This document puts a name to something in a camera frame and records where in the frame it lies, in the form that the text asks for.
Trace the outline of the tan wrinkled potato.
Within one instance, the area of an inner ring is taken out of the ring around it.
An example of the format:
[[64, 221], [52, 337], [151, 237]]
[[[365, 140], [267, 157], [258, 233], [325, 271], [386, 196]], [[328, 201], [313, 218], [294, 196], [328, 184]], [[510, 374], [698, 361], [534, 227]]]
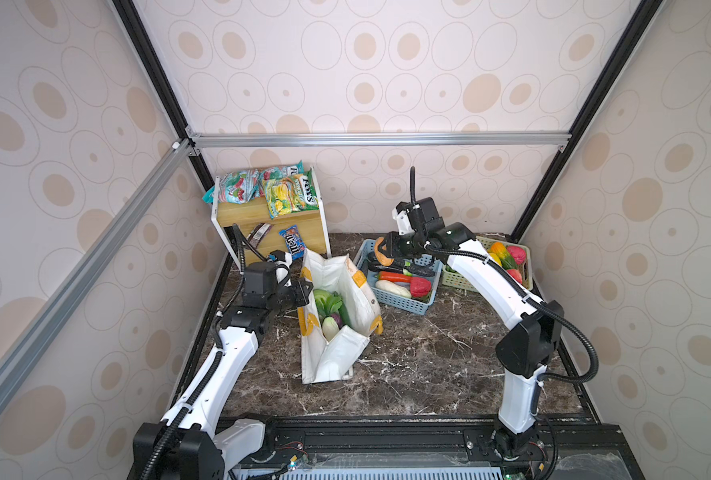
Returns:
[[393, 262], [395, 262], [391, 256], [387, 255], [387, 244], [385, 244], [385, 238], [383, 237], [379, 237], [375, 240], [373, 253], [375, 254], [375, 258], [377, 258], [377, 262], [382, 266], [391, 266]]

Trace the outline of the green leafy vegetable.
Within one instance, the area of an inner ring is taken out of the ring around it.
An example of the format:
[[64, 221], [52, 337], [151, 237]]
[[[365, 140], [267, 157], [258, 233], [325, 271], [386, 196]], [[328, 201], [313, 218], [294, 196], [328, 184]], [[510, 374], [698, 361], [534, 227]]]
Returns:
[[331, 293], [331, 292], [328, 292], [328, 293], [330, 294], [330, 297], [327, 302], [327, 309], [328, 309], [327, 316], [322, 316], [322, 315], [318, 314], [318, 317], [322, 318], [322, 319], [327, 318], [333, 312], [338, 313], [339, 307], [343, 304], [343, 299], [341, 298], [340, 295], [338, 295], [337, 293]]

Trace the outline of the red bell pepper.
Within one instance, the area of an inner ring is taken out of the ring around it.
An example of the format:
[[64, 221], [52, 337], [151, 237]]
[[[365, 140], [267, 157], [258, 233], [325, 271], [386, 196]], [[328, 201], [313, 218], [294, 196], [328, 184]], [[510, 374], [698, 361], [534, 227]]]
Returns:
[[411, 297], [415, 299], [421, 299], [431, 295], [433, 292], [433, 282], [419, 276], [413, 276], [409, 278], [411, 283], [409, 283], [409, 291], [411, 292]]

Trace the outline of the green plastic basket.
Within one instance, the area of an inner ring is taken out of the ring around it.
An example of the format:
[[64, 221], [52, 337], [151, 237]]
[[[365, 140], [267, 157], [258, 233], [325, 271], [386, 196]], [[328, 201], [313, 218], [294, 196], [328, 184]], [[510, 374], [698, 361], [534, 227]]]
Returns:
[[529, 292], [526, 285], [497, 264], [495, 256], [489, 254], [487, 244], [481, 238], [473, 237], [461, 243], [449, 254], [443, 254], [443, 258], [447, 267], [465, 278], [481, 295], [515, 298]]

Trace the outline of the green cabbage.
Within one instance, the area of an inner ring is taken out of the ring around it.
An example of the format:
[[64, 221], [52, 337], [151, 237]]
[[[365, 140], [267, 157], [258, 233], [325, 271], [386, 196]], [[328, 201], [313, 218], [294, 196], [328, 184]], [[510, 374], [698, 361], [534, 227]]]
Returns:
[[313, 298], [319, 315], [327, 316], [327, 302], [330, 294], [323, 289], [313, 290]]

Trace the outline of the white grocery bag yellow handles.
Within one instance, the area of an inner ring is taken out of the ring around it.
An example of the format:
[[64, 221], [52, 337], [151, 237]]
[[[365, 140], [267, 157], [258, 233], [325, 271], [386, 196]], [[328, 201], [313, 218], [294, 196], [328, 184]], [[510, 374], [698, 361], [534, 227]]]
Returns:
[[383, 316], [367, 276], [347, 256], [325, 259], [307, 251], [301, 277], [313, 285], [309, 304], [297, 310], [301, 332], [301, 381], [347, 380], [352, 366], [383, 333]]

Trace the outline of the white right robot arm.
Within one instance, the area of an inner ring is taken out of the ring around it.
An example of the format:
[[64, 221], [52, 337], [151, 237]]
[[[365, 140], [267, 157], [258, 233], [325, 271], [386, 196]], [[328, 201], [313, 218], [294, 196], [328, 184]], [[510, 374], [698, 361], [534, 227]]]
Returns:
[[[397, 204], [393, 210], [399, 230], [387, 234], [377, 252], [388, 258], [433, 256], [461, 274], [503, 320], [507, 335], [497, 343], [495, 354], [505, 370], [505, 385], [493, 430], [493, 448], [501, 459], [515, 460], [537, 435], [537, 404], [543, 383], [557, 380], [583, 384], [595, 379], [599, 371], [597, 350], [563, 317], [563, 308], [557, 302], [546, 302], [517, 282], [467, 226], [445, 224], [433, 198], [417, 198], [415, 168], [409, 170], [409, 194], [411, 200]], [[571, 332], [589, 356], [589, 369], [581, 375], [547, 371], [563, 330]]]

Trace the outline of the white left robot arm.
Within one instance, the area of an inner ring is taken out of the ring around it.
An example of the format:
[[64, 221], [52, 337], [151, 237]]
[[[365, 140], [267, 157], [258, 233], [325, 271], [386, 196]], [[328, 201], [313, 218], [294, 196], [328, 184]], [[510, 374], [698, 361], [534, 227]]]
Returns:
[[245, 263], [250, 244], [232, 228], [242, 269], [239, 286], [217, 313], [214, 344], [183, 394], [156, 423], [145, 423], [132, 442], [132, 479], [231, 479], [245, 457], [259, 452], [266, 426], [239, 419], [219, 431], [222, 410], [246, 364], [273, 322], [307, 306], [313, 285], [291, 276], [290, 254]]

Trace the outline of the purple cabbage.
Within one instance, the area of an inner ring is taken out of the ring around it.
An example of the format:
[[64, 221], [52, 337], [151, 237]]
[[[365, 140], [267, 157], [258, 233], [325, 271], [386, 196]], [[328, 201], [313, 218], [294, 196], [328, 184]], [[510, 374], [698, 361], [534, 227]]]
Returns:
[[343, 321], [340, 315], [337, 312], [333, 312], [330, 314], [331, 318], [334, 319], [335, 323], [337, 324], [337, 327], [341, 329], [343, 326]]

